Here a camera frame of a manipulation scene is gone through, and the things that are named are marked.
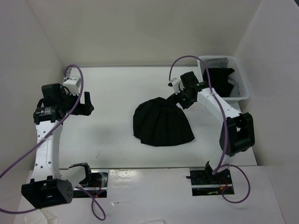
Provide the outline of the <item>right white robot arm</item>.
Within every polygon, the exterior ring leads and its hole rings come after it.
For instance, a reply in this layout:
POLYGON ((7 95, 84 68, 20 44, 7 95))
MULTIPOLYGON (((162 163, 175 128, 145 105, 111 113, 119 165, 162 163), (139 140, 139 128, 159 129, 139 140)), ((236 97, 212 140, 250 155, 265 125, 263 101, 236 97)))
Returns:
POLYGON ((231 158, 254 145, 253 117, 231 107, 208 82, 199 82, 192 71, 180 78, 173 78, 168 85, 174 89, 169 100, 179 103, 183 109, 188 109, 196 102, 200 103, 221 124, 220 152, 206 163, 204 173, 207 182, 216 183, 229 167, 231 158))

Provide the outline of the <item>black pleated skirt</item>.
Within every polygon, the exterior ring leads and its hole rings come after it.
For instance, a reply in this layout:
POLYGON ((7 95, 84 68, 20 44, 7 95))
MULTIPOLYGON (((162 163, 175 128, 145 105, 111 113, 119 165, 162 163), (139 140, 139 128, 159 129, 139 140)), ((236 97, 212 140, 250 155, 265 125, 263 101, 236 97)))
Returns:
POLYGON ((183 110, 161 97, 141 103, 135 109, 133 136, 153 147, 178 146, 195 139, 183 110))

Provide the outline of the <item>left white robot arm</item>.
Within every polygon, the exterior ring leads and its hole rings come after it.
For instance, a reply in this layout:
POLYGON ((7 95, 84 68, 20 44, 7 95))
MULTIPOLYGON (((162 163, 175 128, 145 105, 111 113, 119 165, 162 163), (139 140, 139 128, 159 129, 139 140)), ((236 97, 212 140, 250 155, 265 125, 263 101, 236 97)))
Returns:
POLYGON ((73 115, 89 116, 94 110, 90 94, 81 84, 47 84, 43 98, 33 114, 37 132, 37 149, 30 182, 22 185, 21 194, 36 209, 70 203, 77 186, 89 186, 93 175, 89 165, 69 166, 64 175, 59 169, 59 146, 63 122, 73 115))

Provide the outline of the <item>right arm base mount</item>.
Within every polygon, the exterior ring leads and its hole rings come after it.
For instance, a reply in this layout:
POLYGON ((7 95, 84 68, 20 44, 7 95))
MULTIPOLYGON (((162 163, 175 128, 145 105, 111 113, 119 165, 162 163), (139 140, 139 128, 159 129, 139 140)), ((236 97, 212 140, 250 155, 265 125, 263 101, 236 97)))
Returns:
POLYGON ((191 168, 186 179, 191 181, 193 196, 215 196, 221 195, 223 191, 225 195, 235 194, 228 169, 217 174, 216 177, 213 176, 213 180, 210 180, 204 168, 191 168))

